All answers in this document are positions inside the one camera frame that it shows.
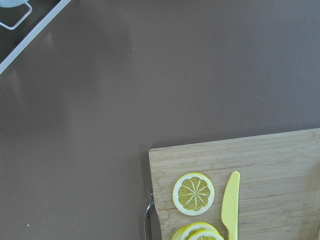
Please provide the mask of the light blue cup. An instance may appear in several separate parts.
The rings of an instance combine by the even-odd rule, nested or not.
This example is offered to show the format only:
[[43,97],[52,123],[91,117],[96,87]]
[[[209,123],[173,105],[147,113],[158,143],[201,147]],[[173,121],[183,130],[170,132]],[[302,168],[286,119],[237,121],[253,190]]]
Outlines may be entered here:
[[28,0],[0,0],[1,8],[14,8],[27,3]]

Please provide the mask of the lower stacked lemon slice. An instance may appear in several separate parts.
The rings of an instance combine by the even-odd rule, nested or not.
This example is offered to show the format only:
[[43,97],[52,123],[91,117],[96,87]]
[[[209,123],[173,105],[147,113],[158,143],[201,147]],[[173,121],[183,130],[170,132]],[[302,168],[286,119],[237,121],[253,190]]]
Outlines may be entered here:
[[199,230],[192,234],[188,240],[224,240],[224,238],[213,230]]

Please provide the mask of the yellow plastic knife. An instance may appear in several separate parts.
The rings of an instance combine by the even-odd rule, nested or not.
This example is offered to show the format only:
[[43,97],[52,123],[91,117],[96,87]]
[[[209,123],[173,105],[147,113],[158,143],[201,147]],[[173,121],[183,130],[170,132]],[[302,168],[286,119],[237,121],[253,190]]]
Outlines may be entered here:
[[229,240],[238,239],[240,173],[233,171],[227,181],[221,207],[221,220],[228,231]]

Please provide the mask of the bamboo cutting board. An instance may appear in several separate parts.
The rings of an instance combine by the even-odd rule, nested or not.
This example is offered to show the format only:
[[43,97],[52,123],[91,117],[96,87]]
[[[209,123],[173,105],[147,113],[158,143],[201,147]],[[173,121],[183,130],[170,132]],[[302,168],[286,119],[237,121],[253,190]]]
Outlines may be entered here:
[[[182,226],[206,222],[224,238],[222,199],[232,172],[240,173],[240,240],[316,240],[320,228],[320,131],[308,129],[234,138],[149,151],[155,210],[161,236],[172,238]],[[197,216],[179,212],[172,193],[191,172],[214,185],[211,208]]]

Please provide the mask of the single lemon slice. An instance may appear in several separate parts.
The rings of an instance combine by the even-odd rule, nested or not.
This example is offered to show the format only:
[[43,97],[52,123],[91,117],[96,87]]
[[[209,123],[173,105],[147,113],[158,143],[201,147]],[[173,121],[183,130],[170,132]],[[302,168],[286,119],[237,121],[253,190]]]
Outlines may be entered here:
[[198,216],[210,209],[215,198],[211,180],[202,173],[190,172],[181,176],[174,184],[172,200],[182,214]]

